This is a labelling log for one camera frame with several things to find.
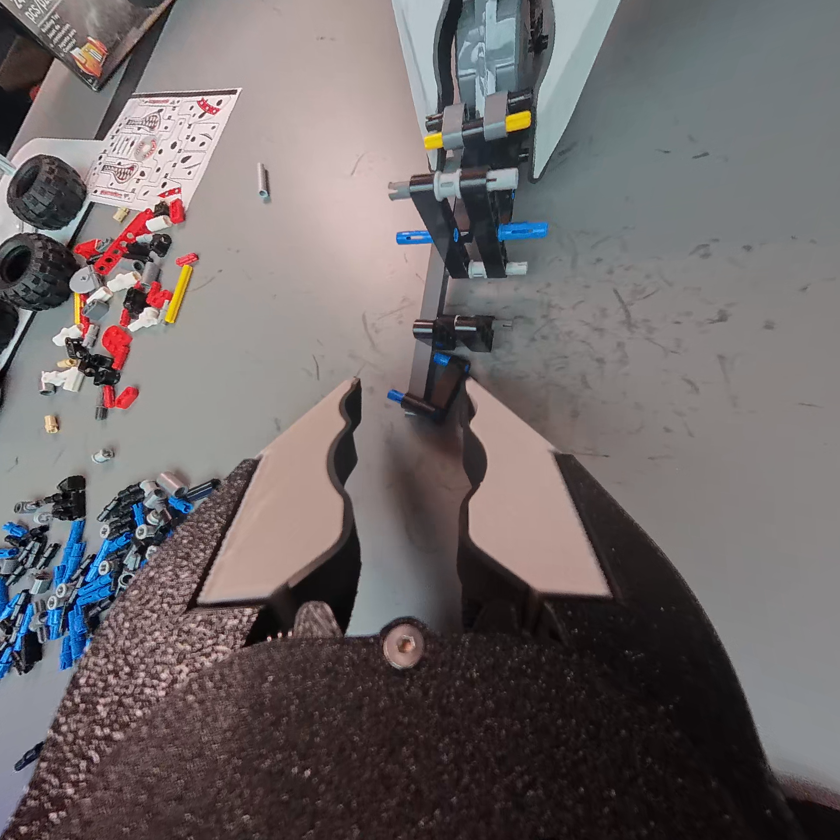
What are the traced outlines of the grey desk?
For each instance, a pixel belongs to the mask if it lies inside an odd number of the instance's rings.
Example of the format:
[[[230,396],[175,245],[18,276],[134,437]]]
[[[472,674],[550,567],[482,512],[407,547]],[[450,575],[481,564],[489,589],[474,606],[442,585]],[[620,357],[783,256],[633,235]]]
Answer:
[[[391,3],[176,2],[137,91],[219,88],[241,94],[173,234],[199,263],[177,323],[136,338],[138,401],[98,422],[90,383],[40,395],[72,306],[37,315],[4,388],[2,521],[69,475],[90,517],[164,470],[226,476],[358,376],[352,632],[457,629],[458,428],[386,399],[428,261],[387,196],[425,163]],[[510,246],[525,279],[449,291],[512,323],[477,380],[675,564],[773,767],[837,788],[838,2],[622,2],[516,217],[549,224]]]

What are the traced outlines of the grey black toy brick chassis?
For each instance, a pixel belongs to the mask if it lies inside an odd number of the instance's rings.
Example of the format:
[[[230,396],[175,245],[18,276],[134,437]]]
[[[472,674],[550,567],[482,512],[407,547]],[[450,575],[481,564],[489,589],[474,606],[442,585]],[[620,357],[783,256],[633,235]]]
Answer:
[[[459,1],[451,69],[455,101],[427,117],[428,171],[388,185],[393,201],[414,205],[423,227],[395,237],[429,245],[419,343],[406,392],[388,398],[406,415],[442,423],[469,372],[458,347],[489,352],[491,316],[444,313],[448,281],[507,279],[527,273],[508,256],[509,240],[542,238],[545,223],[515,223],[520,169],[531,151],[532,98],[548,46],[541,2]]]

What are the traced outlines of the pile of red black bricks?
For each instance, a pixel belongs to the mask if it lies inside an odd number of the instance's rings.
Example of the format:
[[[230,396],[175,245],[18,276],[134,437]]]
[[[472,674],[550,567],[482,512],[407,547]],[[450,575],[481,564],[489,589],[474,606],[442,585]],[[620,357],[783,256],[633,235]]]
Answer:
[[[173,325],[164,318],[175,286],[166,287],[161,272],[172,246],[169,230],[185,220],[179,198],[163,201],[139,211],[117,237],[90,239],[72,249],[81,261],[70,280],[74,321],[52,340],[66,358],[41,374],[42,395],[77,393],[92,383],[99,390],[98,420],[136,401],[139,388],[120,384],[123,370],[136,333]]]

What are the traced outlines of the yellow toy axle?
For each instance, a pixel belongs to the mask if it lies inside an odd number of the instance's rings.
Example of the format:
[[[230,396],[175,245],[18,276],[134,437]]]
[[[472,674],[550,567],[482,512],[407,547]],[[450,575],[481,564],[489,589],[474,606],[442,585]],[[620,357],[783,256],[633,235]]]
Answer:
[[[181,267],[181,272],[178,277],[178,281],[175,285],[174,291],[172,293],[172,297],[169,300],[169,305],[166,309],[166,314],[164,316],[164,323],[165,324],[174,324],[178,318],[179,312],[181,310],[184,298],[186,296],[186,291],[190,285],[190,281],[193,275],[193,264],[184,264]]]

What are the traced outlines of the black cardboard box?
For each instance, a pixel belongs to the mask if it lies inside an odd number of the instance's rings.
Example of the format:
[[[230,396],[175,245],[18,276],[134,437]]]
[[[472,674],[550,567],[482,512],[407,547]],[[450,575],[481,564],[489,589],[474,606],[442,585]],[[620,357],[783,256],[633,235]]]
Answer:
[[[102,89],[173,1],[2,1],[22,29],[92,90]]]

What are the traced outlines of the pile of blue black pins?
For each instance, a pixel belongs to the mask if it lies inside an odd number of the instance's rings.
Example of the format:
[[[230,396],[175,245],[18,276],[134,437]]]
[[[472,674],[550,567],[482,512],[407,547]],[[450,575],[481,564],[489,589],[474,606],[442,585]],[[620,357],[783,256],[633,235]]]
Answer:
[[[221,484],[188,486],[170,474],[132,483],[92,520],[93,547],[84,476],[17,502],[14,519],[2,522],[1,677],[30,672],[52,642],[59,669],[75,665],[117,598]]]

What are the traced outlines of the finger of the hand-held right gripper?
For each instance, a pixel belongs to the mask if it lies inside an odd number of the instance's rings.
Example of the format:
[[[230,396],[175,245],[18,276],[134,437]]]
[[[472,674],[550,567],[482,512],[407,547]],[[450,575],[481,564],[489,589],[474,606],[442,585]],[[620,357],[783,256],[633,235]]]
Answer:
[[[427,117],[455,101],[452,50],[459,1],[394,1],[402,54],[421,136]]]
[[[542,6],[549,42],[533,89],[532,182],[544,174],[570,123],[619,2],[549,1]]]

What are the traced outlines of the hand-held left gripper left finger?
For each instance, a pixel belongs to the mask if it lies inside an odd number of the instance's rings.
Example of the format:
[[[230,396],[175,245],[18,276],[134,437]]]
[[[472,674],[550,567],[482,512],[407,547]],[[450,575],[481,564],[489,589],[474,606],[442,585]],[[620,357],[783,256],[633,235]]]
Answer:
[[[361,398],[359,378],[342,382],[259,453],[198,606],[265,605],[350,547]]]

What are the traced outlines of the white sticker sheet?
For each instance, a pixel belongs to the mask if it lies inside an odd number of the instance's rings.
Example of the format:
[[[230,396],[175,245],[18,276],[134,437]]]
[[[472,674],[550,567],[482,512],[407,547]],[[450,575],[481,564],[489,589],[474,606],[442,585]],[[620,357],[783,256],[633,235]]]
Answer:
[[[130,96],[91,165],[88,198],[134,211],[176,198],[189,207],[240,92]]]

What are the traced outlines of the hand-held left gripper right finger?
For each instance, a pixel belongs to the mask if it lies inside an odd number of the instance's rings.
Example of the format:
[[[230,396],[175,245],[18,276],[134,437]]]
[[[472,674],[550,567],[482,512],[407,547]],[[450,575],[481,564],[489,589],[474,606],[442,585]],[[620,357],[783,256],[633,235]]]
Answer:
[[[467,547],[538,594],[611,596],[560,452],[477,381],[465,395]]]

